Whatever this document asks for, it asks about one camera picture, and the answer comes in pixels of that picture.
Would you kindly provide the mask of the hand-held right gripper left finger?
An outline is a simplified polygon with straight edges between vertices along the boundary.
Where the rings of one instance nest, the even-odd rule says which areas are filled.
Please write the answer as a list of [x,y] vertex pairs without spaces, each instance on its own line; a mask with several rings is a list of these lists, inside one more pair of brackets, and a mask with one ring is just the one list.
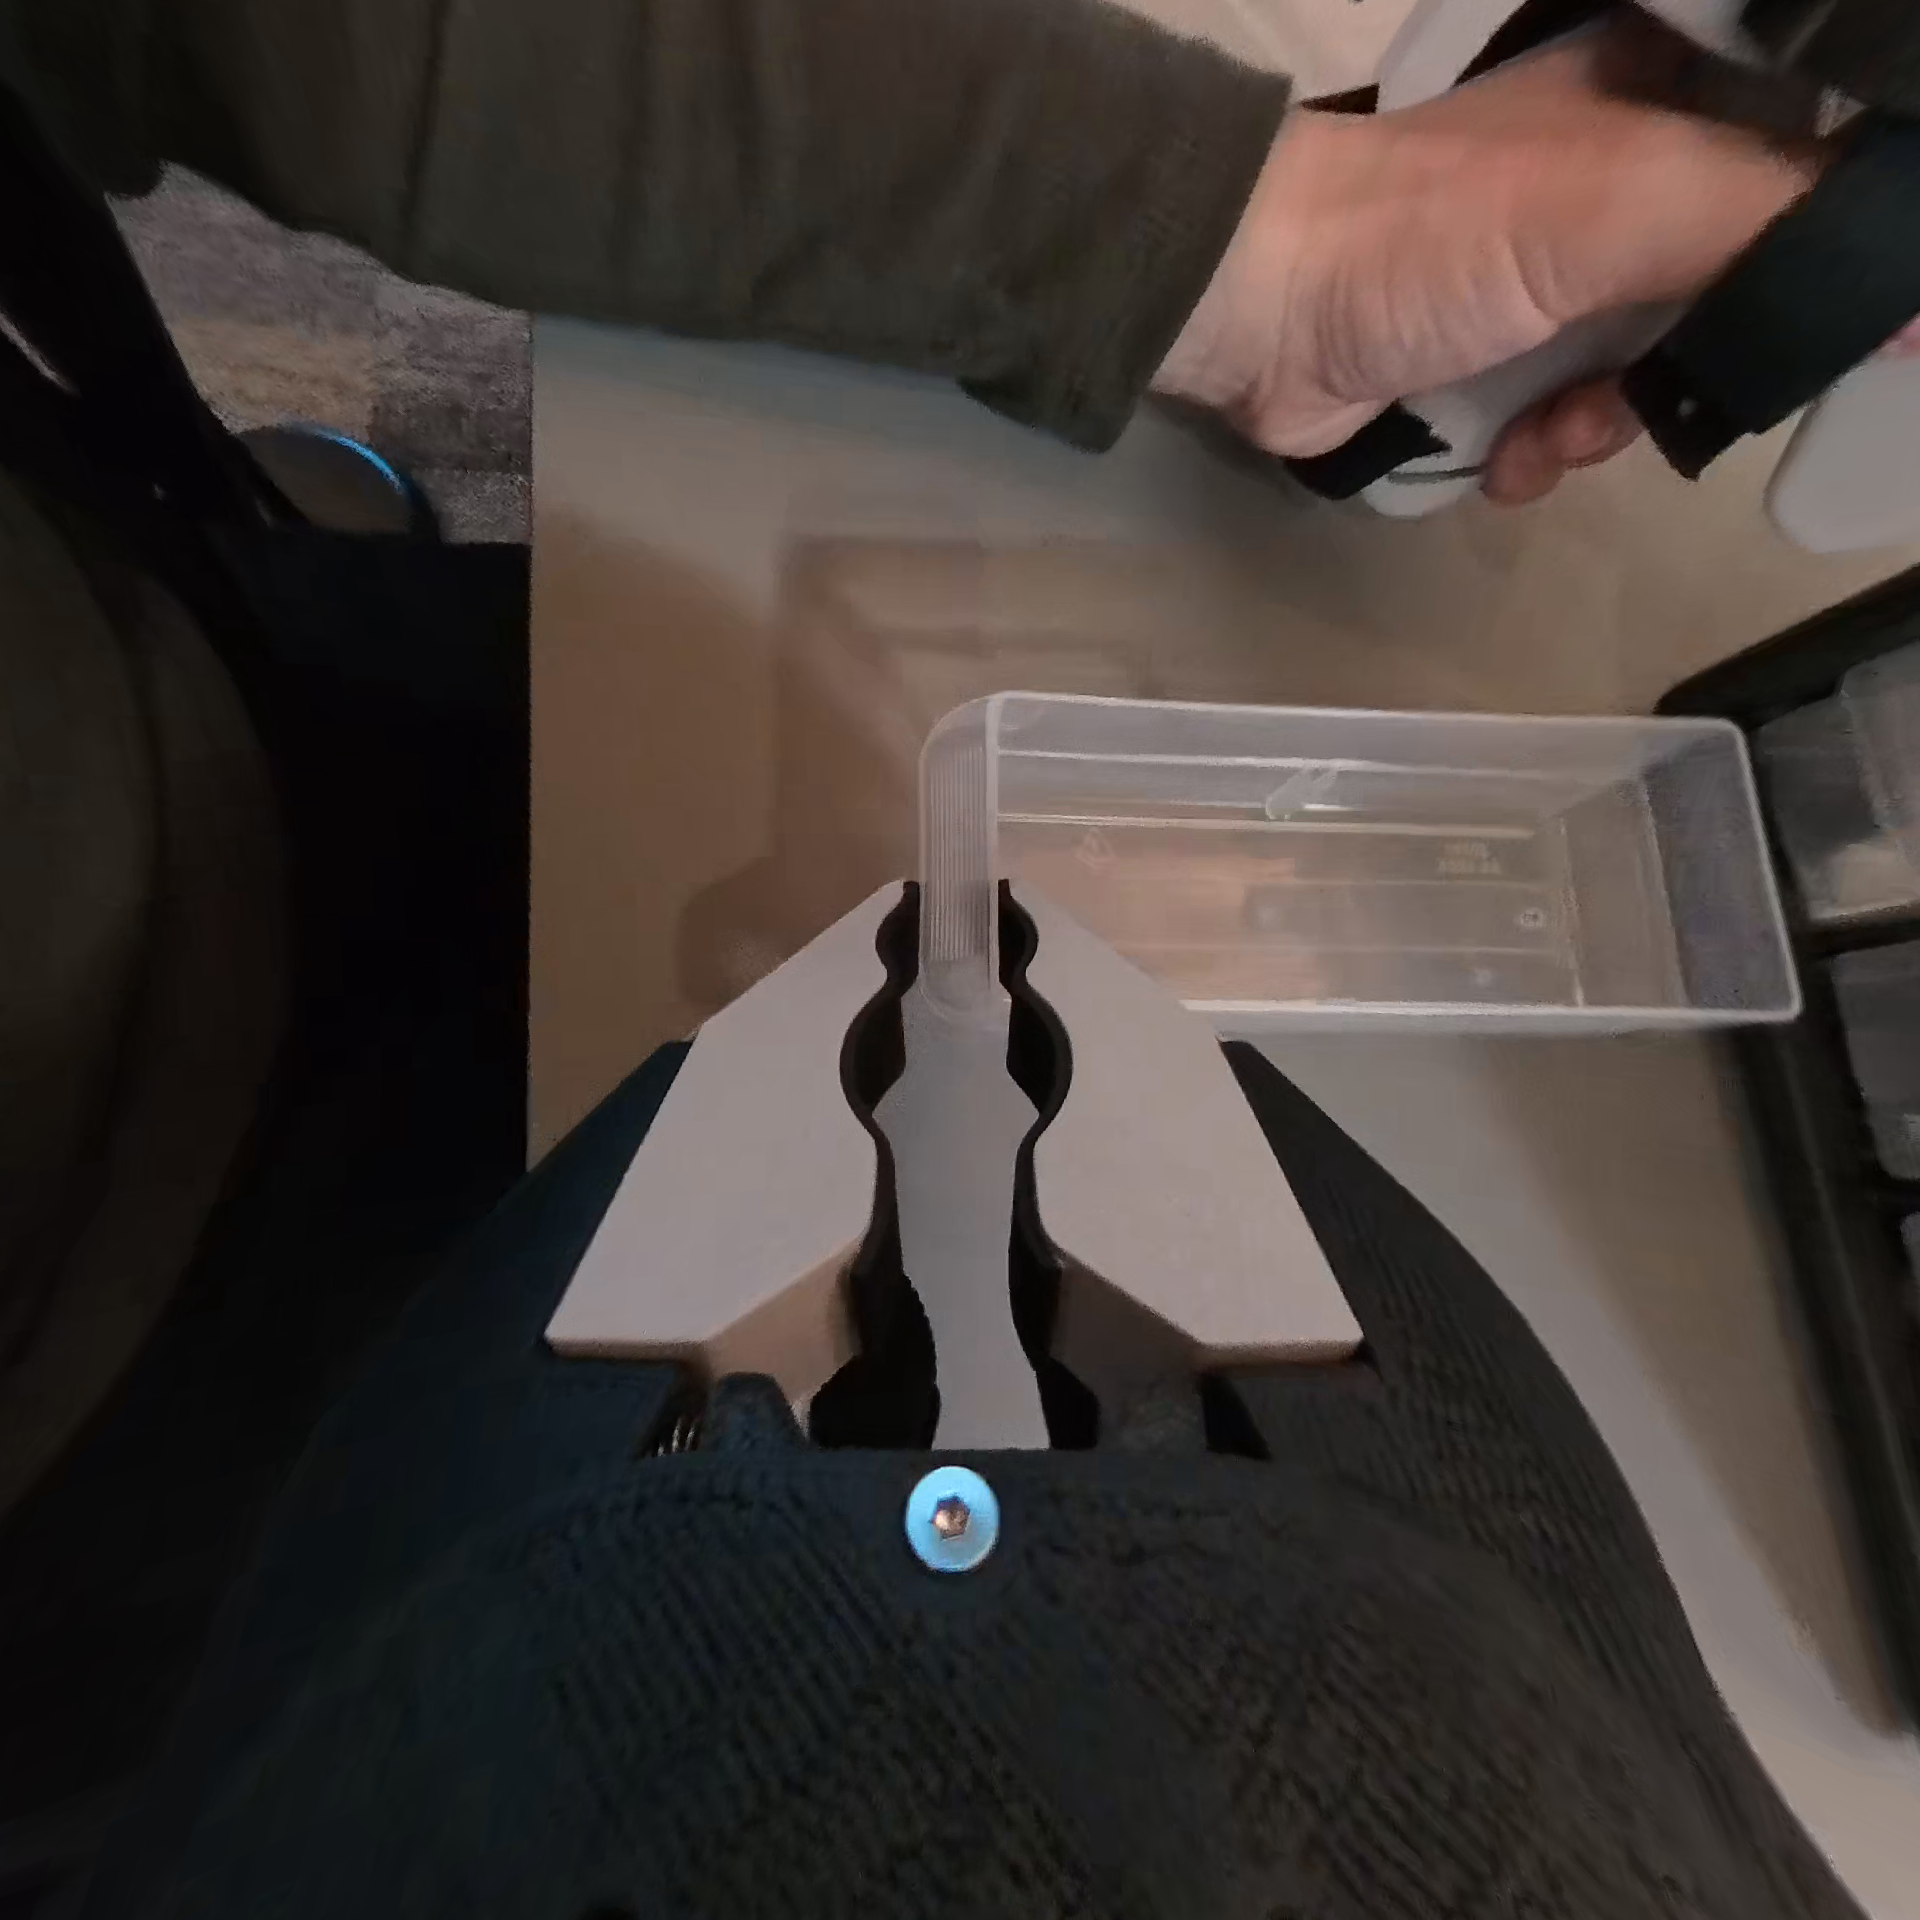
[[904,1069],[921,889],[879,886],[688,1041],[543,1337],[566,1358],[768,1375],[823,1420],[933,1420],[878,1103]]

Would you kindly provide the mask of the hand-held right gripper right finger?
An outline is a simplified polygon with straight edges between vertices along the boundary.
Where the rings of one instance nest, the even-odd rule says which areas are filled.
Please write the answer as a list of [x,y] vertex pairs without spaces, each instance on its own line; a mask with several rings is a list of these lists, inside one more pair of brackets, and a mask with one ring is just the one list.
[[999,886],[1014,1150],[1008,1297],[1048,1449],[1205,1433],[1212,1383],[1362,1333],[1209,1020],[1041,895]]

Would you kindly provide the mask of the small clear plastic drawer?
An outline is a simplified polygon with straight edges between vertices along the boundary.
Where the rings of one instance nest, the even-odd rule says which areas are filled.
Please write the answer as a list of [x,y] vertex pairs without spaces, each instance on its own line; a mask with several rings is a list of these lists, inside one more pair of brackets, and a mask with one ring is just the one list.
[[1041,895],[1209,1020],[1285,1036],[1612,1040],[1804,1002],[1748,749],[1725,722],[1165,704],[1000,689],[901,776],[916,1074],[958,1071],[1006,1169],[980,1296],[933,1286],[959,1449],[1044,1446],[1008,1297],[1017,1145],[999,886]]

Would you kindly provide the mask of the black drawer cabinet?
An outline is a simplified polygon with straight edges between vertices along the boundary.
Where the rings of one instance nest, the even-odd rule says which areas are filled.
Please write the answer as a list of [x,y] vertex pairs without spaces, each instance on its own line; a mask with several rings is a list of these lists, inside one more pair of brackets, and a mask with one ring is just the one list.
[[1656,712],[1730,722],[1754,767],[1804,1007],[1735,1040],[1735,1069],[1864,1616],[1894,1712],[1916,1728],[1918,1175],[1902,1182],[1881,1167],[1823,968],[1836,950],[1884,943],[1904,925],[1808,922],[1754,757],[1767,722],[1833,694],[1852,668],[1909,641],[1918,644],[1918,566],[1694,671],[1664,692]]

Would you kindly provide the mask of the person's left forearm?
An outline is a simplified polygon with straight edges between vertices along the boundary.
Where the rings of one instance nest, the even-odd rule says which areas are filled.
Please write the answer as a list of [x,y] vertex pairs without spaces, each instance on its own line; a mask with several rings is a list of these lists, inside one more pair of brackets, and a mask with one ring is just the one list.
[[1068,1],[5,5],[5,85],[108,194],[182,166],[408,280],[940,377],[1080,450],[1288,109]]

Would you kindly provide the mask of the set of clear cabinet drawers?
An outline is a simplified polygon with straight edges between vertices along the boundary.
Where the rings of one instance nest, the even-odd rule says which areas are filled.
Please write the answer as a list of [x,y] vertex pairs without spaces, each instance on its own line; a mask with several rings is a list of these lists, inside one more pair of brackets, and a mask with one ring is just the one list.
[[1841,1048],[1886,1175],[1918,1175],[1918,644],[1754,734],[1791,889],[1815,928],[1902,922],[1825,959]]

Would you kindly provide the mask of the person's left hand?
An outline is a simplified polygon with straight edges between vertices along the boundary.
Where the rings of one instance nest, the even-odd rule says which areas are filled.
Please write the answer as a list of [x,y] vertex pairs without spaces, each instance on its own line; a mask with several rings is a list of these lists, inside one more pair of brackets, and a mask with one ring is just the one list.
[[1288,111],[1151,393],[1316,457],[1570,325],[1694,298],[1833,146],[1680,111],[1686,64],[1629,15],[1406,109]]

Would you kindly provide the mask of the person's legs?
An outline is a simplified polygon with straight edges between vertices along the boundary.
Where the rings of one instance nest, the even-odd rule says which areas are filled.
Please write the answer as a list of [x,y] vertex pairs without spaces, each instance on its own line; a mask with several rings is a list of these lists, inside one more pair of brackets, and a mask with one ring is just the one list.
[[519,1177],[529,599],[5,473],[5,1554],[250,1476]]

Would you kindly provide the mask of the round blue rimmed object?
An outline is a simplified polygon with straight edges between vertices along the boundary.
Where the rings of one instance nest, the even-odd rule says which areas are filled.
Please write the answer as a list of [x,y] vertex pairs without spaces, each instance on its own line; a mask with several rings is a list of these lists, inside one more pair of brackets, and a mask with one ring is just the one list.
[[273,423],[240,432],[237,442],[290,510],[321,532],[441,538],[441,518],[417,479],[358,438],[314,423]]

